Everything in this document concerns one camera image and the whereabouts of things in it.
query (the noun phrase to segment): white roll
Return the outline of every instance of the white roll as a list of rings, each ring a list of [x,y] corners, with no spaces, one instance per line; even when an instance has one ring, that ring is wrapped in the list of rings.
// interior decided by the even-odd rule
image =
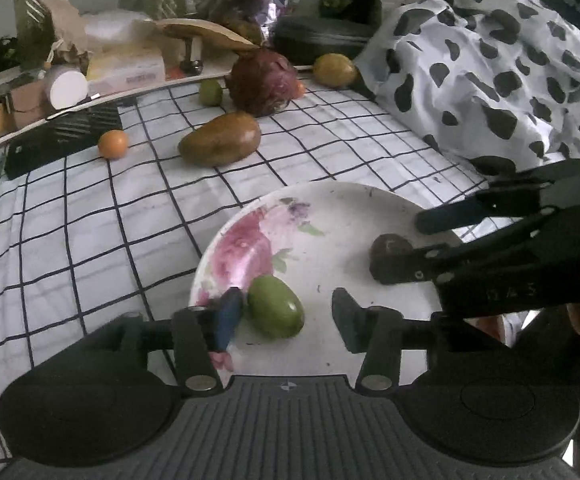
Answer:
[[[55,110],[70,108],[88,95],[88,81],[75,67],[54,66],[46,75],[46,96]]]

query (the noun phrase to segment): brown mango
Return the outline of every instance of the brown mango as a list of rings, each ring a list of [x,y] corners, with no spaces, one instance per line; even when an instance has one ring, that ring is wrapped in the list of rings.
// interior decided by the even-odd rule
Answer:
[[[183,137],[179,155],[197,166],[225,166],[251,155],[260,142],[257,120],[245,112],[234,112],[214,118]]]

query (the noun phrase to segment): brown paper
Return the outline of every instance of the brown paper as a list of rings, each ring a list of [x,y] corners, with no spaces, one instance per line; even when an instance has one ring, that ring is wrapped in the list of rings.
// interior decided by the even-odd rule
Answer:
[[[54,35],[64,42],[56,53],[68,62],[75,62],[88,49],[85,20],[68,0],[41,0],[50,12]]]

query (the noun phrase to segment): white tablecloth with black grid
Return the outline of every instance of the white tablecloth with black grid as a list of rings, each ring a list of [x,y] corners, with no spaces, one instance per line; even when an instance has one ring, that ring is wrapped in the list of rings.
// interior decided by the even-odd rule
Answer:
[[[163,89],[119,108],[131,147],[96,147],[0,182],[0,395],[41,363],[126,312],[166,319],[188,305],[196,266],[238,209],[282,186],[335,179],[389,189],[425,208],[486,186],[375,104],[306,80],[306,95],[259,120],[251,156],[219,169],[187,165],[177,144],[232,110],[198,102],[198,86]],[[488,219],[469,240],[502,226]],[[148,368],[174,383],[162,354]],[[0,435],[0,468],[10,454]]]

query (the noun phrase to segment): cow print fabric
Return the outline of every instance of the cow print fabric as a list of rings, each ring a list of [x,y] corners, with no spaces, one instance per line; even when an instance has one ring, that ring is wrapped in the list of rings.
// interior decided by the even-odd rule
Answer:
[[[378,104],[484,174],[580,158],[580,30],[539,0],[400,7],[355,62]]]

